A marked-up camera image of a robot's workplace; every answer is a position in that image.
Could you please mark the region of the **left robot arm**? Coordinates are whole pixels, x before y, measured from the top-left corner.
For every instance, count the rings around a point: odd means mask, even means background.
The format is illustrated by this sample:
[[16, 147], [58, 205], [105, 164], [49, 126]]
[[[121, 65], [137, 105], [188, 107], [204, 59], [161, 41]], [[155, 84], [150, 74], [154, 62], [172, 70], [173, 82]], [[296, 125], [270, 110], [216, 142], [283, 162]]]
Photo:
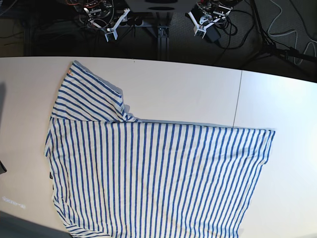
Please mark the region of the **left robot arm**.
[[210, 23], [225, 24], [227, 17], [233, 8], [242, 0], [199, 0], [196, 3], [198, 23], [207, 26]]

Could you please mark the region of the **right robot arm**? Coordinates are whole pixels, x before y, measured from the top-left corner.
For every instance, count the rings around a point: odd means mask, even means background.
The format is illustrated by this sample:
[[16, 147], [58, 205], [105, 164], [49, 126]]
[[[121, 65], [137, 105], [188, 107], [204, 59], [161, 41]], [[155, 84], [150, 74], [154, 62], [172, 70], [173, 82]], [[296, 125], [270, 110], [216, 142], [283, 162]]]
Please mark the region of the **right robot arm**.
[[106, 30], [114, 20], [113, 0], [72, 0], [69, 4], [79, 13], [79, 21], [93, 30]]

